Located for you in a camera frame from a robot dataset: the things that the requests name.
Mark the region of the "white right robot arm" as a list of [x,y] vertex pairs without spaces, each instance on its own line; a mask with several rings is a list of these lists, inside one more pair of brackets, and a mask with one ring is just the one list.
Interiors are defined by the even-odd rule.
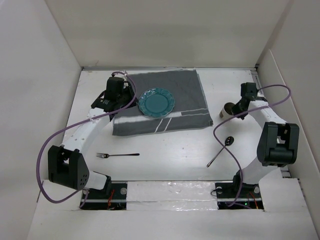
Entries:
[[275,170],[292,165],[298,155],[300,128],[279,117],[264,97],[253,99],[242,97],[231,109],[232,115],[241,114],[240,119],[251,115],[262,129],[255,159],[233,177],[231,191],[243,197],[250,187]]

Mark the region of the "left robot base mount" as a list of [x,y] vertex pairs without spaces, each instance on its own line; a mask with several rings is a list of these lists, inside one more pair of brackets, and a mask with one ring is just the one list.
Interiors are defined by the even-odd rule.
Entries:
[[81,210],[124,211],[127,209],[128,182],[111,181],[106,191],[89,189],[82,193]]

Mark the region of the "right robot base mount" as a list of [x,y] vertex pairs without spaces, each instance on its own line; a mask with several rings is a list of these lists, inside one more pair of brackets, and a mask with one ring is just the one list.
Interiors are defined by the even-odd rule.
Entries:
[[240,189],[232,181],[218,181],[210,194],[216,198],[219,210],[263,210],[263,200],[258,184],[242,184]]

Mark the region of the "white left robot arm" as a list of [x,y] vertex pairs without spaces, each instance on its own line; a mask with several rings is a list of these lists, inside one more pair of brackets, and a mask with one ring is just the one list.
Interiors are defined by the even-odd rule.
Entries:
[[90,146],[115,116],[137,104],[133,85],[119,77],[107,81],[106,89],[91,104],[85,120],[74,124],[75,132],[47,153],[48,178],[52,183],[80,191],[93,189],[100,198],[111,194],[111,178],[89,170],[85,155]]

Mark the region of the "grey striped cloth placemat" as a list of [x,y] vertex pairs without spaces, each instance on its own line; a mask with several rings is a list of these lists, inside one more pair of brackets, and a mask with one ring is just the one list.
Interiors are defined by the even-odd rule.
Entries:
[[113,136],[124,137],[211,127],[213,120],[194,70],[131,74],[137,105],[117,113]]

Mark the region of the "teal ceramic plate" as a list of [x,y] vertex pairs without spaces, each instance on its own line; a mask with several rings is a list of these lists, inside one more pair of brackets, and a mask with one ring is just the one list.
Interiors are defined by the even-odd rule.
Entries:
[[164,88],[154,87],[148,89],[138,99],[139,110],[143,115],[154,119],[167,116],[174,107],[174,96]]

